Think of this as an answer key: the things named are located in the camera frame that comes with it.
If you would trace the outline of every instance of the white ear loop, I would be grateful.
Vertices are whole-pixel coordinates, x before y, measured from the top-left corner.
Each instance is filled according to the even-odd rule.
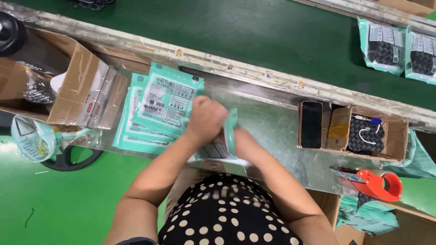
[[[364,129],[359,130],[359,137],[360,137],[364,142],[366,142],[366,143],[368,143],[368,144],[373,144],[373,145],[375,145],[375,142],[369,142],[369,141],[366,141],[366,140],[364,140],[364,139],[362,138],[362,135],[360,135],[360,133],[361,133],[362,131],[369,131],[369,128],[366,127],[366,128],[364,128]]]

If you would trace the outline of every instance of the hand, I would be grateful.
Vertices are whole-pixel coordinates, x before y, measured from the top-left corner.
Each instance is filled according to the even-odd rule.
[[[268,153],[251,134],[243,128],[233,130],[235,138],[235,153],[238,158],[244,159],[254,164],[255,160],[262,153]]]
[[[201,147],[218,135],[227,116],[228,111],[218,101],[199,96],[192,102],[192,116],[184,134]]]

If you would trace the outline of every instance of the woman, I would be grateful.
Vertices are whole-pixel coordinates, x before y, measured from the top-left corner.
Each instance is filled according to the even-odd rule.
[[[271,196],[255,182],[230,174],[216,173],[186,185],[187,177],[179,176],[182,167],[220,132],[227,114],[208,97],[194,100],[186,132],[142,170],[121,197],[104,245],[337,244],[307,191],[244,129],[234,132],[236,155],[260,170]],[[186,188],[171,201],[180,183]],[[169,216],[158,234],[157,207],[173,184]]]

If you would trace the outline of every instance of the polka dot shirt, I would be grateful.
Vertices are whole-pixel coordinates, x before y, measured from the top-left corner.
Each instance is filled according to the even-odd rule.
[[[209,176],[188,188],[158,238],[161,245],[303,244],[280,219],[266,191],[230,174]],[[144,239],[149,243],[120,245],[156,244]]]

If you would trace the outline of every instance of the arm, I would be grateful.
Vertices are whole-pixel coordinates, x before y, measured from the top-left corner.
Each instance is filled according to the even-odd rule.
[[[227,114],[221,104],[208,97],[194,100],[186,132],[142,170],[121,197],[104,245],[134,237],[158,242],[157,208],[189,157],[219,133]]]
[[[307,245],[338,244],[326,216],[304,187],[245,129],[235,129],[236,155],[255,165],[286,223]]]

